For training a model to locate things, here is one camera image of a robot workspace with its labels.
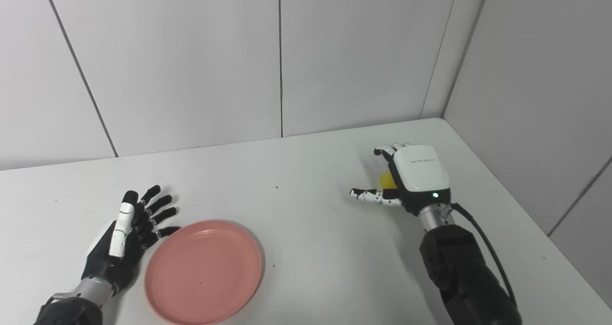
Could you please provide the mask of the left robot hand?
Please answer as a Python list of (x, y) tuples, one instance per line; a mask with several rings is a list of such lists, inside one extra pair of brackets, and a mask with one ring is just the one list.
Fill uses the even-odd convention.
[(171, 195), (161, 195), (154, 185), (142, 196), (134, 190), (125, 192), (120, 213), (107, 228), (86, 258), (81, 278), (94, 278), (110, 284), (113, 295), (129, 287), (135, 279), (147, 249), (181, 229), (159, 225), (178, 214), (170, 204)]

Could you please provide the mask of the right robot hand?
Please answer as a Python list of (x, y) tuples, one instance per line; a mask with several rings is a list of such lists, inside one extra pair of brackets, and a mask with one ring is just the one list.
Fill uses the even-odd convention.
[(448, 206), (452, 202), (450, 179), (435, 147), (394, 143), (376, 147), (373, 152), (384, 157), (395, 187), (352, 188), (352, 198), (382, 206), (402, 207), (415, 216), (428, 206)]

